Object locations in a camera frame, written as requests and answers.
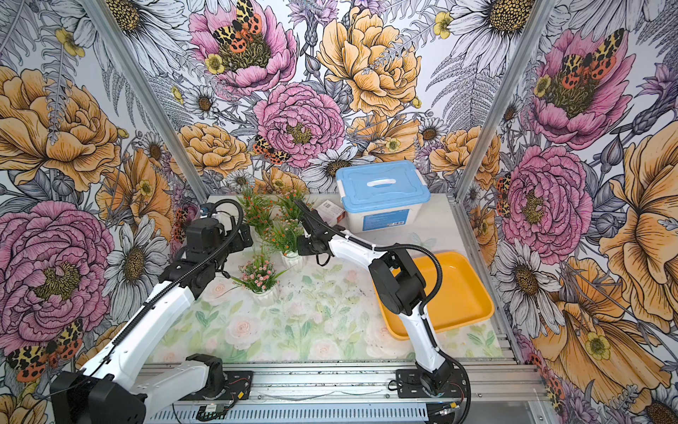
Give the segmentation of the green potted plant back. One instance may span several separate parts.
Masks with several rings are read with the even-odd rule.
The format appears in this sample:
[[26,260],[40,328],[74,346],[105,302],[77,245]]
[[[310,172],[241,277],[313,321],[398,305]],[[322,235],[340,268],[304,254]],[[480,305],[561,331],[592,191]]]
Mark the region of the green potted plant back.
[[289,191],[280,194],[275,200],[275,206],[279,211],[279,217],[286,221],[298,222],[304,215],[298,203],[307,204],[307,194],[303,190]]

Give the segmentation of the orange bud potted plant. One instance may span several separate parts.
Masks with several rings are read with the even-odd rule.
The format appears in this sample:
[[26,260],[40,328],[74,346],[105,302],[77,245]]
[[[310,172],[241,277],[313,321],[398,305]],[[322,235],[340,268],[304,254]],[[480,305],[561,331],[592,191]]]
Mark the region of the orange bud potted plant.
[[299,253],[298,237],[303,235],[304,231],[298,220],[275,220],[264,231],[264,240],[271,249],[280,253],[286,268],[301,270],[304,258]]

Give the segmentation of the red flower potted plant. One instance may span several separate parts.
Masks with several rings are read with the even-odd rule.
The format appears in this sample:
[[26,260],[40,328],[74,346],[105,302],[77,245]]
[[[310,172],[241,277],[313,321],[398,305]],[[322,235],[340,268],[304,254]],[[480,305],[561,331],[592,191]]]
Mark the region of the red flower potted plant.
[[272,212],[274,202],[270,197],[258,194],[254,189],[244,189],[238,197],[243,210],[245,211],[245,222],[249,224],[254,231],[264,238],[268,230],[273,226]]

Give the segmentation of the pink flower potted plant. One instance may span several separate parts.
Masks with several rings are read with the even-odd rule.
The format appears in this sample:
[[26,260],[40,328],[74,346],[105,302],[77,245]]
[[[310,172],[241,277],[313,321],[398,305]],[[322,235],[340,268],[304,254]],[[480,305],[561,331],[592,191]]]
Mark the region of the pink flower potted plant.
[[278,299],[278,284],[286,270],[279,270],[270,255],[261,251],[238,267],[239,276],[231,279],[247,289],[254,301],[262,306],[272,306]]

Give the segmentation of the yellow plastic tray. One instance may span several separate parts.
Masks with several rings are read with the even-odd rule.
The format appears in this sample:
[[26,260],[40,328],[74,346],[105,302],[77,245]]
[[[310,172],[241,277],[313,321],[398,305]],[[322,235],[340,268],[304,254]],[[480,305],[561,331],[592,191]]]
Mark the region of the yellow plastic tray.
[[[441,263],[443,279],[441,290],[427,305],[436,333],[459,329],[489,320],[494,315],[494,302],[465,256],[448,251],[435,254]],[[427,283],[426,294],[434,288],[436,271],[428,257],[413,259]],[[407,341],[409,336],[400,318],[380,305],[384,329],[396,340]]]

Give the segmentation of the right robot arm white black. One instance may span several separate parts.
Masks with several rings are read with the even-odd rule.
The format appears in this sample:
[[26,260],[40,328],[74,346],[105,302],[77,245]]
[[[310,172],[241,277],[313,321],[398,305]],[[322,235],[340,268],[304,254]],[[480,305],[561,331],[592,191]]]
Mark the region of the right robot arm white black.
[[[445,353],[439,346],[431,323],[427,305],[442,287],[443,271],[435,255],[424,247],[411,244],[378,246],[361,240],[339,225],[334,227],[311,210],[304,201],[296,201],[301,211],[300,222],[305,234],[298,237],[301,256],[316,258],[326,254],[329,258],[351,261],[369,271],[374,289],[388,311],[403,323],[415,353],[415,365],[420,371],[424,392],[431,397],[441,397],[459,376],[460,393],[471,398],[471,384],[462,364]],[[427,282],[410,256],[415,251],[429,258],[436,272],[434,288],[426,293]]]

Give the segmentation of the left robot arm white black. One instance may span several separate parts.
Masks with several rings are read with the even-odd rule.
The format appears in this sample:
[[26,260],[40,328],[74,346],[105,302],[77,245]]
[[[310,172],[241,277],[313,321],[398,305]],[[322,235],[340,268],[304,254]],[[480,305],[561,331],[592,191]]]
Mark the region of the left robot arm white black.
[[51,383],[57,423],[143,423],[186,396],[224,393],[222,361],[208,354],[192,354],[146,382],[138,376],[173,323],[225,272],[229,254],[252,245],[244,220],[233,199],[201,206],[185,232],[185,248],[131,320],[81,370],[64,371]]

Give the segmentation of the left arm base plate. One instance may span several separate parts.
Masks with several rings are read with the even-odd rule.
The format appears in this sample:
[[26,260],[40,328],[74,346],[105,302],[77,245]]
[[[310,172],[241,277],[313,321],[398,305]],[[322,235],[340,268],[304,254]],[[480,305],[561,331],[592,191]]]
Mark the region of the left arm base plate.
[[182,397],[181,401],[247,400],[250,397],[253,377],[252,371],[226,370],[222,373],[222,377],[217,378],[216,383]]

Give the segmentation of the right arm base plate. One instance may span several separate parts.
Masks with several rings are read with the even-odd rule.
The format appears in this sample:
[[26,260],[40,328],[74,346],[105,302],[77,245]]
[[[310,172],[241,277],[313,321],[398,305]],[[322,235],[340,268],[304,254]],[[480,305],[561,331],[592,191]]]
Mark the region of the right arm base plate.
[[388,388],[394,390],[399,399],[467,399],[471,396],[467,374],[458,367],[442,380],[420,369],[397,369]]

